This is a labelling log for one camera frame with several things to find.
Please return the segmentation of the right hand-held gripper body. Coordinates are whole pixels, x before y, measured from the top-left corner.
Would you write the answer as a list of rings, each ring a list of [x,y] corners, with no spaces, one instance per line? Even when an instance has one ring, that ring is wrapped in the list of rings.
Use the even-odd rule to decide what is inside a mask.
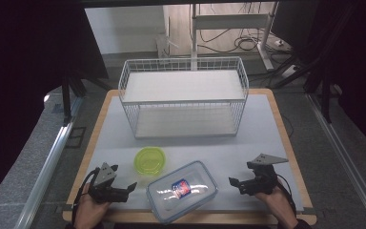
[[[254,170],[251,169],[254,172],[254,178],[241,181],[244,187],[240,188],[239,192],[250,196],[253,196],[256,193],[265,193],[269,195],[278,184],[274,165],[286,163],[288,162],[288,159],[279,156],[260,154],[250,162],[260,164],[260,167]]]

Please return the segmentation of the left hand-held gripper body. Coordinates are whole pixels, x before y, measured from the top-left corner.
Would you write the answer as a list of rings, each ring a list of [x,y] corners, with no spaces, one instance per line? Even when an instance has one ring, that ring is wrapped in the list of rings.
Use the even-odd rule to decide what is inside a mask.
[[[126,189],[112,187],[115,178],[116,173],[107,162],[104,162],[100,168],[94,170],[88,191],[89,195],[97,203],[126,202],[129,193],[126,192]]]

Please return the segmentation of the green round container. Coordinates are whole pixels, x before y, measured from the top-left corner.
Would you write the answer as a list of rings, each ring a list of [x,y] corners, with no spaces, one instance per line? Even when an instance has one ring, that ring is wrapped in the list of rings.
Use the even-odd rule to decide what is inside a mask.
[[[136,155],[133,161],[135,171],[140,175],[158,175],[164,168],[166,156],[159,147],[144,147]]]

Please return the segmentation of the clear food container blue rim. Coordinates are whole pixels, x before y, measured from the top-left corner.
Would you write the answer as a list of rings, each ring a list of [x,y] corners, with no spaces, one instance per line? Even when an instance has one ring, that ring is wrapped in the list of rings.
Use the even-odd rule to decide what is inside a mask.
[[[151,182],[146,195],[156,219],[169,224],[212,200],[217,184],[201,161],[193,161]]]

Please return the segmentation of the white wire rack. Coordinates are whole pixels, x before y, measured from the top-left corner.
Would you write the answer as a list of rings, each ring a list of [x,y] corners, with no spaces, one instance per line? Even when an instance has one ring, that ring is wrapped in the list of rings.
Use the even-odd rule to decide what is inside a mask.
[[[118,83],[137,138],[236,135],[248,90],[237,56],[132,59]]]

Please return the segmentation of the person's left hand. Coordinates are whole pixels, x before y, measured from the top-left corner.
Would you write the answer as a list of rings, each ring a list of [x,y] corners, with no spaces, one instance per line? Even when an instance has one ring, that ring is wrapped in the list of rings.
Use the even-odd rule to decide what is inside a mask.
[[[97,203],[89,195],[89,188],[87,183],[82,190],[73,223],[75,229],[102,229],[102,219],[111,205],[109,202]]]

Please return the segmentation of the person's right hand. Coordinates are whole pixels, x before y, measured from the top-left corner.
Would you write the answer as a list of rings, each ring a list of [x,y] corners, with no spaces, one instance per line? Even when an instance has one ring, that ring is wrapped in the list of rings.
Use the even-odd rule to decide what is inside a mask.
[[[279,187],[274,187],[269,195],[265,193],[256,193],[255,197],[266,204],[278,222],[296,219],[289,201]]]

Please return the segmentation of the wooden rod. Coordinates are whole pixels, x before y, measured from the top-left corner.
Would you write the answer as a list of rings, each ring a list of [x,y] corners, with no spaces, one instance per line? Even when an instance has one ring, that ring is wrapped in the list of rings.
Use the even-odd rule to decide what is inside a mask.
[[[290,183],[295,200],[297,216],[306,220],[308,223],[316,224],[316,213],[313,204],[311,203],[307,188],[305,186],[302,174],[299,170],[293,148],[284,128],[284,124],[279,113],[275,96],[267,89],[252,89],[251,94],[265,95],[270,103],[278,131],[283,140],[284,148],[289,156],[288,162],[278,164],[274,169],[282,176],[284,176]],[[107,114],[110,100],[113,96],[118,97],[118,91],[111,90],[106,94],[103,106],[100,110],[99,117],[91,135],[88,148],[83,156],[79,171],[75,178],[74,184],[71,188],[68,204],[73,202],[76,196],[77,189],[82,183],[84,176],[90,171],[88,169],[92,157],[93,149],[96,145],[100,129],[103,125],[105,115]],[[110,211],[105,216],[106,221],[121,222],[121,223],[153,223],[157,224],[158,220],[155,218],[151,208],[148,210],[121,210],[114,209],[111,206]],[[177,224],[274,224],[275,219],[269,215],[263,206],[261,210],[204,210],[200,207],[197,210],[190,212],[176,221]]]

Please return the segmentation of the black metal stand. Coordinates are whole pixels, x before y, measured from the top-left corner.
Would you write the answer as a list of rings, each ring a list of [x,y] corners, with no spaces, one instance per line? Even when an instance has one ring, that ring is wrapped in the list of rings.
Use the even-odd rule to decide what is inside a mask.
[[[83,97],[86,94],[86,88],[79,76],[65,75],[62,79],[62,97],[64,109],[64,125],[71,122],[71,95],[70,91],[77,97]]]
[[[312,65],[310,75],[305,82],[303,88],[306,93],[314,93],[318,86],[321,86],[321,108],[320,112],[328,123],[331,123],[330,118],[330,76],[327,68],[322,63],[316,62]]]

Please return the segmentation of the white power strip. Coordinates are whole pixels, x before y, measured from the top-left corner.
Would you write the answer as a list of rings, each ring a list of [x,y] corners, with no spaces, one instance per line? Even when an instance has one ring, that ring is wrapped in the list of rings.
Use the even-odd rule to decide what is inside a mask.
[[[299,70],[299,67],[297,65],[291,65],[287,70],[285,70],[282,73],[282,77],[283,78],[287,78],[289,76],[291,76],[292,74],[294,74],[295,72],[297,72]]]

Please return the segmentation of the black curtain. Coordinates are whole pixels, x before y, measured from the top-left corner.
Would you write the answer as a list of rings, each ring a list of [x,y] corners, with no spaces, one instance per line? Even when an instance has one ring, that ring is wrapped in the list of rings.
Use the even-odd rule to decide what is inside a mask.
[[[0,183],[66,77],[106,73],[85,9],[72,0],[0,0]]]
[[[356,8],[329,53],[329,74],[342,94],[338,100],[366,136],[366,0],[320,0],[314,29],[319,30],[348,3]]]

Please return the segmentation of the aluminium floor rail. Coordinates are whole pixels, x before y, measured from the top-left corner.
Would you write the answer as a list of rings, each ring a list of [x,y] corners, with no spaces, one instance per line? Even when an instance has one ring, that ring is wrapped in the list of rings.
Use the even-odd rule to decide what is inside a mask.
[[[344,144],[340,140],[333,124],[329,123],[324,115],[321,113],[321,106],[318,100],[310,94],[307,94],[306,97],[309,100],[325,135],[328,137],[332,147],[334,148],[340,163],[345,169],[349,180],[352,182],[358,196],[360,197],[364,207],[366,208],[366,182],[364,181],[363,176],[357,169]]]
[[[65,148],[68,137],[71,134],[74,120],[76,119],[79,109],[83,103],[83,98],[76,97],[71,104],[71,117],[67,124],[63,125],[55,141],[53,142],[51,149],[48,153],[45,163],[39,173],[37,180],[35,181],[30,195],[22,209],[22,212],[16,221],[13,229],[30,229],[32,222],[36,216],[38,208],[42,202],[42,199],[47,191],[52,175],[54,173],[56,164],[62,155]]]

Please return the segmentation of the white desk frame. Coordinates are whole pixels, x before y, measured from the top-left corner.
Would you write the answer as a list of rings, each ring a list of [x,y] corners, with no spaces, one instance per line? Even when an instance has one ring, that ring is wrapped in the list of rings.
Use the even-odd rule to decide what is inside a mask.
[[[269,37],[278,3],[274,2],[267,14],[222,14],[222,15],[199,15],[196,13],[196,4],[192,7],[192,50],[191,58],[197,58],[197,31],[198,30],[223,30],[223,29],[263,29],[264,34],[256,43],[258,53],[266,70],[272,71],[274,66],[266,51]]]

